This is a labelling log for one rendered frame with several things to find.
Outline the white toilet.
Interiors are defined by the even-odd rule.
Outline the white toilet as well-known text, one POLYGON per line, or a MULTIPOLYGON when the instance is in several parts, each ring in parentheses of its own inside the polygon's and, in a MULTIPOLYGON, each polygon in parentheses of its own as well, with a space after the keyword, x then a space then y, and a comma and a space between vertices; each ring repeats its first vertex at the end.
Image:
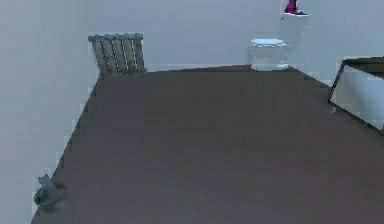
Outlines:
POLYGON ((251 68, 256 71, 287 69, 287 58, 298 46, 309 19, 309 14, 284 13, 276 34, 251 39, 251 68))

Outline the magenta bottle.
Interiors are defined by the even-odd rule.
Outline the magenta bottle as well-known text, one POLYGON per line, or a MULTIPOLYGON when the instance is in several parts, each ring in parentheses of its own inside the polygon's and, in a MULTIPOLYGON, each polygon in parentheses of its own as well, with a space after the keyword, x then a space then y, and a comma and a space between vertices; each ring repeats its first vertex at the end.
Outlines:
POLYGON ((300 11, 297 6, 297 1, 298 0, 288 0, 288 3, 285 8, 285 12, 288 14, 299 14, 303 15, 304 12, 300 11))

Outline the grey wall radiator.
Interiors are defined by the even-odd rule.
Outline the grey wall radiator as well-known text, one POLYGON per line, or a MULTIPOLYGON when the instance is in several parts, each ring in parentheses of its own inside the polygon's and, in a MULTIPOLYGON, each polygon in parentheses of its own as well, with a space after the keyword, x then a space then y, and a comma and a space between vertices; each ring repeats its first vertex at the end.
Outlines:
POLYGON ((92 44, 99 76, 136 76, 147 72, 145 68, 141 33, 92 35, 92 44))

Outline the white cabinet with dark frame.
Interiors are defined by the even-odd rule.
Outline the white cabinet with dark frame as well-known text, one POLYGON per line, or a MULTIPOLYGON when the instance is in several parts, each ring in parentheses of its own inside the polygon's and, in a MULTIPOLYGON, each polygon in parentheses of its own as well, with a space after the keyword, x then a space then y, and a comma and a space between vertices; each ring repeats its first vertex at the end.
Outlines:
POLYGON ((384 56, 344 59, 328 103, 384 136, 384 56))

